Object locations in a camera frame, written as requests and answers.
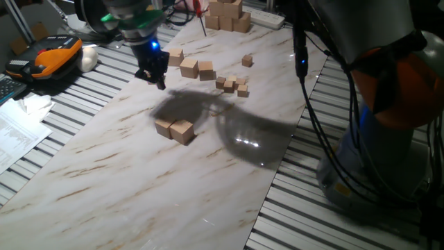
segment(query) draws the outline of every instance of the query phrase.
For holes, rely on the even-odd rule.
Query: marble table surface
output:
[[[195,19],[165,49],[247,78],[250,96],[177,67],[165,91],[132,80],[0,210],[0,249],[243,249],[305,101],[291,29],[207,34]],[[326,57],[309,56],[312,90]],[[158,135],[162,115],[197,137]]]

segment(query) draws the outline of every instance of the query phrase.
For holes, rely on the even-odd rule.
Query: wooden block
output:
[[[227,79],[225,77],[218,77],[216,80],[216,89],[223,90],[223,84]]]
[[[155,130],[159,135],[171,139],[170,127],[176,120],[173,118],[162,118],[155,120]]]
[[[251,67],[253,65],[253,57],[249,55],[244,55],[242,58],[242,66]]]
[[[247,85],[239,85],[237,88],[237,96],[238,97],[248,97],[248,86]]]
[[[246,79],[244,78],[238,78],[236,79],[236,83],[234,83],[234,89],[237,90],[239,85],[245,85]]]
[[[232,81],[234,84],[236,83],[237,77],[236,76],[229,76],[227,78],[227,81]]]
[[[243,12],[241,19],[233,19],[233,31],[247,33],[251,25],[251,14]]]
[[[234,83],[232,81],[226,81],[223,84],[223,91],[225,93],[234,93]]]
[[[180,120],[170,126],[171,137],[185,145],[194,137],[194,128],[191,122]]]
[[[199,75],[201,81],[214,80],[213,62],[199,62]]]
[[[229,17],[219,17],[219,27],[223,31],[233,31],[233,19]]]
[[[197,78],[199,75],[197,60],[185,58],[180,64],[180,73],[182,74],[182,77]]]
[[[179,67],[183,61],[183,49],[170,49],[169,51],[168,66]]]
[[[242,16],[242,0],[236,0],[234,3],[223,4],[223,16],[233,19],[239,19]]]
[[[223,2],[217,0],[210,0],[210,10],[212,17],[222,17],[223,16]]]
[[[219,17],[213,17],[211,16],[210,11],[207,11],[205,13],[205,28],[210,28],[214,30],[219,30]]]

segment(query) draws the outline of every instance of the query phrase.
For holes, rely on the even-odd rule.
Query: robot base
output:
[[[403,201],[400,196],[410,200],[421,198],[427,192],[431,177],[428,146],[412,142],[413,131],[394,131],[383,127],[366,106],[361,109],[361,114],[362,162],[352,143],[350,128],[339,142],[335,153],[339,162],[359,182],[390,201]],[[374,167],[367,157],[364,142]],[[382,202],[377,195],[355,183],[344,172],[341,173],[360,194]],[[348,188],[326,156],[319,162],[317,179],[325,196],[342,209],[361,213],[381,210],[380,206],[362,199]]]

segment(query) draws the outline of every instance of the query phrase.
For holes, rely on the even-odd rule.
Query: white object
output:
[[[97,64],[99,54],[94,48],[85,47],[83,49],[82,59],[78,61],[78,68],[81,72],[90,72]]]
[[[0,173],[26,155],[52,131],[30,118],[13,100],[0,107]]]
[[[243,6],[242,10],[251,14],[251,22],[254,24],[259,24],[260,26],[274,30],[278,30],[284,24],[285,18],[281,16],[247,6]]]
[[[51,101],[51,97],[49,95],[38,96],[36,94],[30,97],[25,97],[22,102],[25,112],[29,115],[29,117],[38,122],[43,121],[55,104],[53,101]]]

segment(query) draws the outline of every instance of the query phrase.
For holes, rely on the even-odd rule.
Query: blue light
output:
[[[157,42],[151,42],[151,46],[153,46],[153,49],[156,49],[159,47],[159,44]]]
[[[364,122],[366,121],[368,111],[370,111],[370,109],[368,109],[368,107],[366,106],[362,112],[361,120],[359,121],[360,126],[362,126],[362,124],[364,124]]]

